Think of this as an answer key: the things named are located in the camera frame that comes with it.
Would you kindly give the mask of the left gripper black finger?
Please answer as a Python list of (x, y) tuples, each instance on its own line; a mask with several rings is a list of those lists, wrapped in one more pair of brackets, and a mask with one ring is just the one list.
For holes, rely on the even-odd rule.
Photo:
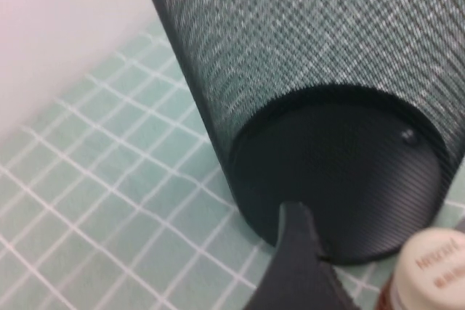
[(277, 248), (244, 309), (357, 308), (328, 262), (310, 209), (301, 203), (281, 204)]

